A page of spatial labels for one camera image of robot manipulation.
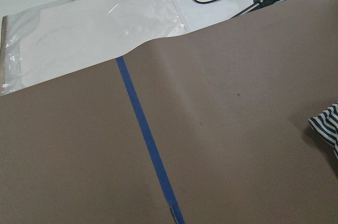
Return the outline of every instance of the plastic bag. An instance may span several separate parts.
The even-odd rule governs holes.
[[[186,32],[173,0],[61,0],[6,16],[2,95]]]

